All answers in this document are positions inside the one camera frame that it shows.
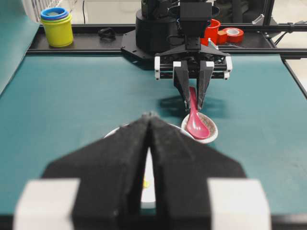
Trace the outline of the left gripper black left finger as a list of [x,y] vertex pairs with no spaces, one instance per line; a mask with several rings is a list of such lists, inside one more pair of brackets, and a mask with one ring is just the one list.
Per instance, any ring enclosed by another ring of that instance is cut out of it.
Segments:
[[119,230],[141,206],[150,117],[50,162],[29,181],[16,230]]

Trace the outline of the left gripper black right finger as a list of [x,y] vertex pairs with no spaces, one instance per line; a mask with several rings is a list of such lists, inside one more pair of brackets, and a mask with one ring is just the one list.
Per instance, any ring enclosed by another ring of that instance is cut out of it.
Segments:
[[172,230],[269,230],[259,180],[157,117],[149,120],[157,215]]

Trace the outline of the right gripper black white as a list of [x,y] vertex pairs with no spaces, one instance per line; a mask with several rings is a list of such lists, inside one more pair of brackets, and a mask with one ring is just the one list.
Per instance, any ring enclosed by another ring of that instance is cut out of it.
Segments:
[[154,57],[155,79],[173,78],[174,86],[183,98],[186,111],[190,110],[189,71],[190,78],[197,77],[199,111],[203,107],[211,77],[227,80],[232,71],[230,54],[220,51],[211,40],[208,41],[209,44],[205,46],[188,37],[185,44],[157,53]]

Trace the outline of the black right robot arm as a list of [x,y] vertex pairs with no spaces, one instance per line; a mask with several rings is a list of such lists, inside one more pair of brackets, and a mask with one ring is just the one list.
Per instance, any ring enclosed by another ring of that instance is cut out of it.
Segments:
[[232,71],[230,54],[201,44],[218,14],[219,8],[207,0],[143,0],[135,29],[123,35],[121,50],[154,62],[156,80],[173,79],[186,110],[191,109],[189,80],[196,79],[200,110],[211,78],[226,80]]

